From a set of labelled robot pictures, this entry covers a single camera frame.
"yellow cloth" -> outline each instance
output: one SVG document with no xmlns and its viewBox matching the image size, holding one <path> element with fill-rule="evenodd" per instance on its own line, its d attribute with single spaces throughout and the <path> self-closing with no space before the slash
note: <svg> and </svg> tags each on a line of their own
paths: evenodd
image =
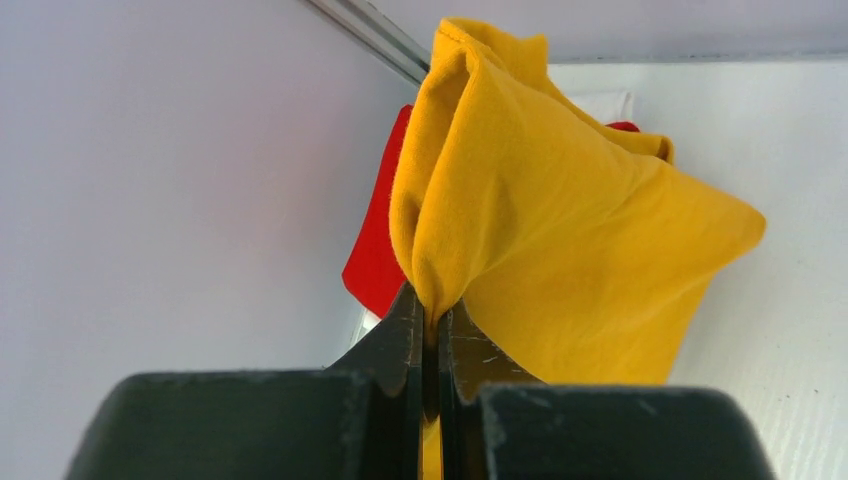
<svg viewBox="0 0 848 480">
<path fill-rule="evenodd" d="M 672 157 L 667 138 L 572 105 L 547 77 L 544 37 L 443 20 L 390 206 L 427 341 L 464 297 L 480 329 L 546 382 L 664 382 L 709 280 L 765 229 Z M 438 443 L 429 435 L 427 478 Z"/>
</svg>

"red fabric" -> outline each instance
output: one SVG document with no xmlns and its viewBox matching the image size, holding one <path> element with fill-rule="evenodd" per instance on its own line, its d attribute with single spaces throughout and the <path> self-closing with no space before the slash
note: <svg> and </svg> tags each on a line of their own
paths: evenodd
<svg viewBox="0 0 848 480">
<path fill-rule="evenodd" d="M 632 122 L 612 122 L 607 126 L 616 130 L 624 130 L 625 132 L 639 132 L 639 127 Z"/>
<path fill-rule="evenodd" d="M 362 222 L 362 230 L 342 271 L 342 281 L 347 290 L 379 318 L 389 312 L 398 290 L 406 280 L 395 260 L 389 238 L 389 197 L 411 112 L 412 105 L 406 105 L 398 113 L 383 151 L 383 160 L 377 172 L 377 182 Z M 639 131 L 630 122 L 615 122 L 608 126 L 628 132 Z"/>
</svg>

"white ceiling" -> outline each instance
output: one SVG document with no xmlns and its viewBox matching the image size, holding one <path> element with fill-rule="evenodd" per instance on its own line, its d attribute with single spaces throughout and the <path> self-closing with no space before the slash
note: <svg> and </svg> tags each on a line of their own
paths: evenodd
<svg viewBox="0 0 848 480">
<path fill-rule="evenodd" d="M 552 62 L 848 52 L 848 1 L 371 0 L 430 49 L 439 19 L 544 33 Z"/>
</svg>

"cloth fold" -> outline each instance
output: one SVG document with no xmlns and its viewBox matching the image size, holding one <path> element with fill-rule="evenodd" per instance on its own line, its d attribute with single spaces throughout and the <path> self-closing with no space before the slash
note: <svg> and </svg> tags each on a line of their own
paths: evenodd
<svg viewBox="0 0 848 480">
<path fill-rule="evenodd" d="M 593 118 L 617 118 L 608 126 L 629 132 L 639 131 L 633 123 L 623 121 L 631 118 L 625 112 L 629 109 L 625 103 L 630 94 L 623 96 L 619 92 L 610 92 L 577 96 L 578 100 L 584 98 L 587 103 L 584 111 Z M 342 271 L 345 287 L 368 310 L 365 318 L 372 319 L 373 323 L 388 313 L 395 295 L 406 281 L 389 239 L 389 197 L 411 111 L 412 105 L 406 105 L 398 112 L 383 151 L 362 229 Z"/>
<path fill-rule="evenodd" d="M 546 57 L 543 37 L 480 22 L 436 32 L 389 210 L 425 341 L 462 297 L 544 381 L 662 383 L 708 282 L 759 242 L 765 219 L 676 170 L 669 139 L 583 113 Z M 430 435 L 426 478 L 439 461 Z"/>
</svg>

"white surface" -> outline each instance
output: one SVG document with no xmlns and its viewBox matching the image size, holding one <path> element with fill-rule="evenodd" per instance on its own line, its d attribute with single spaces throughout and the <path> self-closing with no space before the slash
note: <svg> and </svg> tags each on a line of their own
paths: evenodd
<svg viewBox="0 0 848 480">
<path fill-rule="evenodd" d="M 572 95 L 571 102 L 604 125 L 633 120 L 633 94 L 624 90 Z"/>
<path fill-rule="evenodd" d="M 140 370 L 318 367 L 415 89 L 300 2 L 0 2 L 0 478 Z"/>
<path fill-rule="evenodd" d="M 678 166 L 759 208 L 670 383 L 733 395 L 782 479 L 848 478 L 848 61 L 552 66 L 567 93 L 628 89 Z"/>
<path fill-rule="evenodd" d="M 370 0 L 426 49 L 439 19 L 544 33 L 551 61 L 848 50 L 844 0 Z"/>
<path fill-rule="evenodd" d="M 380 318 L 371 313 L 367 308 L 362 309 L 362 315 L 359 318 L 359 328 L 351 338 L 350 346 L 356 345 L 356 342 L 362 340 L 362 337 L 368 334 L 377 324 L 380 323 Z"/>
</svg>

